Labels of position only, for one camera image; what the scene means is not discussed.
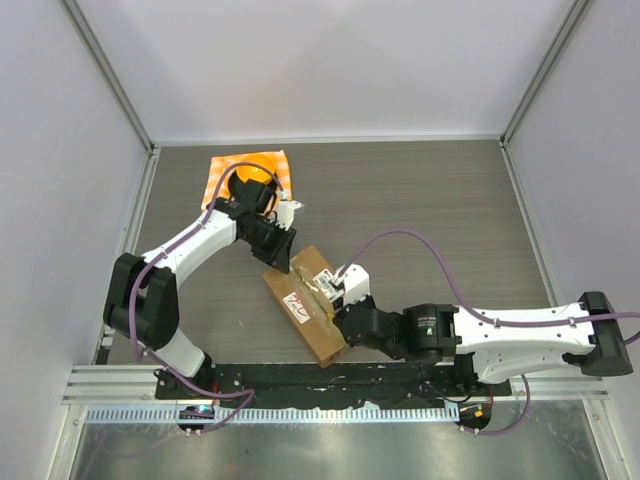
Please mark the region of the brown cardboard express box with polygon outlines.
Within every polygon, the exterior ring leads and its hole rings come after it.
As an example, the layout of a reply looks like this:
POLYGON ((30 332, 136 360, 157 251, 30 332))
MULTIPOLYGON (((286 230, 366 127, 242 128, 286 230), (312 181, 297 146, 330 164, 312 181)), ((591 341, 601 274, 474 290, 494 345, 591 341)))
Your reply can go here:
POLYGON ((347 348, 335 323, 333 301, 339 294, 330 283, 333 275, 334 269, 313 245, 291 259, 288 273, 272 269, 263 275, 267 289, 323 369, 347 348))

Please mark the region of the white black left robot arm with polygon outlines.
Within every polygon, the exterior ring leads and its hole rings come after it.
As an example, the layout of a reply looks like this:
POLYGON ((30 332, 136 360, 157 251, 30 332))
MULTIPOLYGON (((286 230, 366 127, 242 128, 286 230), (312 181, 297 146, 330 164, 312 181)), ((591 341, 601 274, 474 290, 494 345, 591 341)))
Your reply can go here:
POLYGON ((190 398, 205 397, 214 383, 211 357, 180 329, 179 289, 205 261, 244 241, 254 258, 287 273, 302 203, 278 192, 275 182, 237 181, 187 228, 141 256, 122 254, 113 267, 103 322, 147 350, 190 398))

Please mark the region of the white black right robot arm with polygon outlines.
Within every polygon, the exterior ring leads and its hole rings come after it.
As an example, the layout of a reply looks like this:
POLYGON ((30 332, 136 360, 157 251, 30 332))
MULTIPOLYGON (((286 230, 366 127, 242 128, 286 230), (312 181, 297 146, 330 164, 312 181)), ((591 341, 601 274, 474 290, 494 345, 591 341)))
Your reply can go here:
POLYGON ((470 311, 425 303, 386 312, 372 296, 337 299, 334 323, 350 346, 393 360, 435 365, 450 359, 465 395, 512 377, 565 366, 591 377, 629 375, 633 366, 611 304, 602 292, 548 309, 470 311))

